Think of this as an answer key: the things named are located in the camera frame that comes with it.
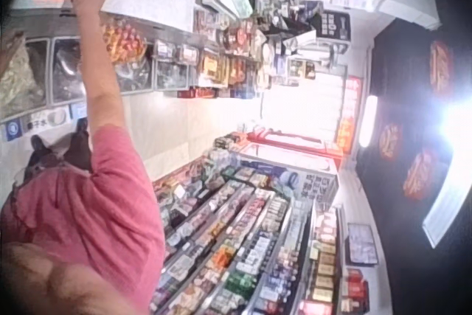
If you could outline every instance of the snack package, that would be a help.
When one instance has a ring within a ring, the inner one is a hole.
[[[113,19],[103,26],[103,40],[113,64],[140,61],[148,45],[125,20]]]
[[[44,100],[44,88],[36,83],[31,67],[44,64],[40,58],[33,60],[36,52],[28,50],[23,37],[17,41],[18,48],[13,48],[15,52],[0,77],[0,118],[36,107]]]

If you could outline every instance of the fluorescent light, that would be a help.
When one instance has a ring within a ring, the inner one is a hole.
[[[359,134],[359,144],[363,148],[367,148],[370,144],[372,134],[374,132],[375,115],[377,114],[378,98],[370,95],[367,98],[364,118],[361,124],[361,133]]]
[[[472,117],[472,101],[450,106],[445,113],[442,134],[454,152],[471,153],[472,130],[468,120]]]
[[[423,222],[433,248],[443,239],[471,190],[472,130],[468,124],[471,115],[472,100],[454,104],[445,113],[442,134],[451,144],[453,157],[440,194]]]
[[[468,154],[455,153],[440,194],[423,222],[433,249],[440,243],[464,204],[472,185]]]

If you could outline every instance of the red sign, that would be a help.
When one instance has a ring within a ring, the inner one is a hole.
[[[339,123],[336,144],[345,154],[349,154],[353,147],[355,134],[355,119],[358,114],[358,103],[362,92],[362,82],[358,77],[349,77],[346,80],[344,103],[342,106],[341,121]]]
[[[436,156],[429,149],[424,148],[416,155],[403,184],[406,197],[416,200],[424,198],[428,187],[431,185],[435,163]]]
[[[378,149],[382,158],[394,160],[397,157],[400,150],[401,137],[402,128],[399,125],[390,123],[383,128],[378,140]]]
[[[438,97],[448,97],[452,93],[452,54],[443,43],[431,44],[431,87]]]

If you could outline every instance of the pink shirt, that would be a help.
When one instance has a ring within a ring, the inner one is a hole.
[[[34,243],[90,266],[148,311],[165,251],[153,187],[124,128],[101,127],[92,142],[93,174],[54,167],[7,200],[3,241]]]

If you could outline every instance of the poster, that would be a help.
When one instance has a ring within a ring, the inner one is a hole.
[[[358,77],[349,77],[346,80],[341,121],[339,122],[339,128],[336,137],[336,144],[343,150],[345,154],[349,154],[353,148],[355,126],[361,94],[361,79]]]
[[[324,10],[320,16],[315,16],[313,25],[317,38],[351,41],[351,17],[348,13]]]

